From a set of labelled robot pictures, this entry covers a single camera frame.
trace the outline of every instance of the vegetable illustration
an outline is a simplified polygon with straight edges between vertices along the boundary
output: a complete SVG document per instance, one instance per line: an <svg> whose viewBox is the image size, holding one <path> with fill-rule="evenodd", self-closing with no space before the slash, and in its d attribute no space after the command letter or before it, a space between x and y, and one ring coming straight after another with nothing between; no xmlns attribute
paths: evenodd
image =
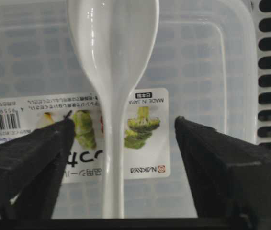
<svg viewBox="0 0 271 230"><path fill-rule="evenodd" d="M76 140L83 148L96 147L93 122L87 110L79 110L73 115Z"/></svg>
<svg viewBox="0 0 271 230"><path fill-rule="evenodd" d="M130 130L125 131L125 147L140 149L145 145L145 141L152 136L152 131L160 126L159 118L149 118L149 108L140 107L138 117L128 119Z"/></svg>

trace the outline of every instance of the white label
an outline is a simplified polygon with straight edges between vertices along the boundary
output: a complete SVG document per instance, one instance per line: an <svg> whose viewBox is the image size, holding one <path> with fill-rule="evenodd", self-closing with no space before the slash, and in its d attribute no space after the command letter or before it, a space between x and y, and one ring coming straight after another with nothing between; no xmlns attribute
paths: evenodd
<svg viewBox="0 0 271 230"><path fill-rule="evenodd" d="M93 93L0 99L0 144L60 121L72 111L76 137L63 183L102 178L103 125ZM135 90L124 121L125 179L170 174L169 102L166 89Z"/></svg>

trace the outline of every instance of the clear plastic container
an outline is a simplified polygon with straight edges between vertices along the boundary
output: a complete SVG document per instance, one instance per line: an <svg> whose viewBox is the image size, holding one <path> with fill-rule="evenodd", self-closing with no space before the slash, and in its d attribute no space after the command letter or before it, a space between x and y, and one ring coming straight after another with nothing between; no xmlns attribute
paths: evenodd
<svg viewBox="0 0 271 230"><path fill-rule="evenodd" d="M0 98L91 92L71 45L65 3L24 2L0 6ZM182 115L256 142L256 41L246 5L240 0L160 0L156 45L138 85L156 87L169 91L171 175L125 180L125 214L196 217L174 120ZM101 194L100 182L63 184L54 218L101 218Z"/></svg>

